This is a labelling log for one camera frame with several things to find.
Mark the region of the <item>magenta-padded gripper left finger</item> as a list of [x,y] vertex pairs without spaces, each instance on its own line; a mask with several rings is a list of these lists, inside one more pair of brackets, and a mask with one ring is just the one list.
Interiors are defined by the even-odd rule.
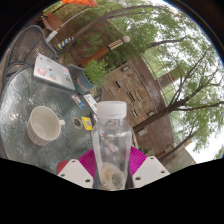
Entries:
[[57,175],[84,188],[98,187],[94,150],[84,153],[79,159],[62,161],[57,166]]

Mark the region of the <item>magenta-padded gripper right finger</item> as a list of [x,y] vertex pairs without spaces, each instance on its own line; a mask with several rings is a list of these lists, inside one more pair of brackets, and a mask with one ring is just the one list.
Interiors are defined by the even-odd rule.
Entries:
[[147,157],[134,147],[130,151],[129,172],[134,188],[143,187],[169,175],[155,156]]

